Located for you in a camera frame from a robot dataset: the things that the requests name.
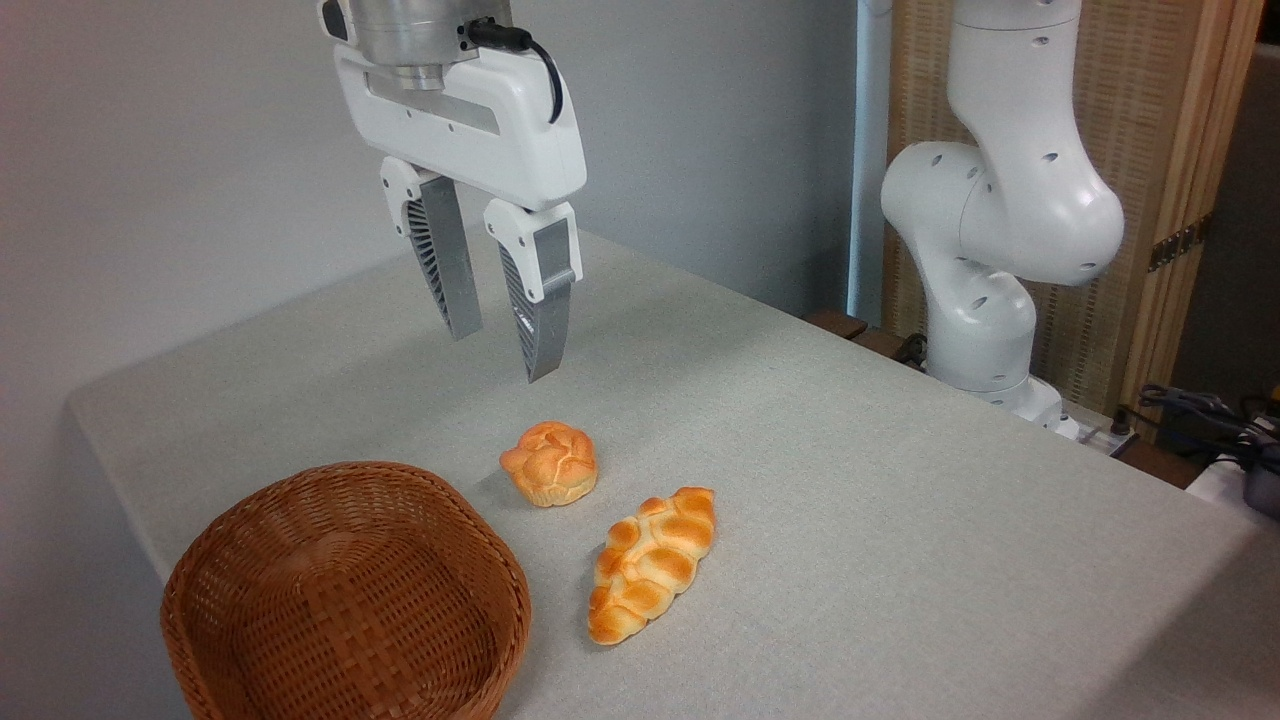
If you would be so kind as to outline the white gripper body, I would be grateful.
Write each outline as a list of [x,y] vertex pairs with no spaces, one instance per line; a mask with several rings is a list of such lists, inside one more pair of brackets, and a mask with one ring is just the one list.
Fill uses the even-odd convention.
[[538,56],[483,49],[447,67],[439,90],[410,90],[353,47],[333,49],[349,115],[387,156],[449,177],[531,211],[553,208],[588,179],[570,96],[557,122]]

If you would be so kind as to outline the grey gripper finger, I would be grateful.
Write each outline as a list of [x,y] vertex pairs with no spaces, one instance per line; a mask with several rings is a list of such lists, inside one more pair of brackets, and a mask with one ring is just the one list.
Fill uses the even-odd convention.
[[396,233],[407,238],[453,340],[483,328],[474,269],[453,179],[398,158],[380,168]]
[[485,227],[499,245],[527,380],[561,366],[570,333],[573,284],[582,279],[576,215],[568,202],[529,211],[493,199]]

